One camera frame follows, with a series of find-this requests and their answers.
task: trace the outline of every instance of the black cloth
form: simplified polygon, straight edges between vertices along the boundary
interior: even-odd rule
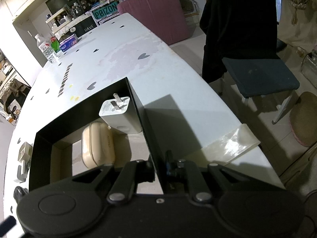
[[[200,28],[206,34],[202,77],[208,83],[227,71],[224,57],[277,57],[275,0],[207,0]]]

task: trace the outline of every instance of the cable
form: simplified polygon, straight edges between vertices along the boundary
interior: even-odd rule
[[[314,225],[314,230],[310,234],[309,238],[312,238],[313,234],[315,234],[315,237],[316,237],[316,235],[317,235],[317,227],[316,227],[315,221],[312,219],[311,216],[305,215],[304,217],[307,217],[308,219],[310,219],[312,221],[313,225]]]

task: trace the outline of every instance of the license plate sign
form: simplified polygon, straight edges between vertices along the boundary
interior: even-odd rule
[[[107,15],[117,12],[118,11],[117,5],[118,5],[118,2],[116,1],[110,4],[105,4],[104,6],[99,7],[95,9],[94,11],[92,11],[92,13],[96,20],[100,20],[103,17],[106,17]]]

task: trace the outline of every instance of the water bottle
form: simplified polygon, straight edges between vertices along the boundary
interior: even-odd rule
[[[50,43],[40,34],[35,36],[37,47],[42,51],[43,55],[47,58],[50,63],[54,63],[58,60],[58,55],[55,53]]]

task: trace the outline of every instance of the pink mattress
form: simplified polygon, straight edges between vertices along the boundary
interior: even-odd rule
[[[171,45],[189,38],[189,30],[179,0],[126,0],[118,5]]]

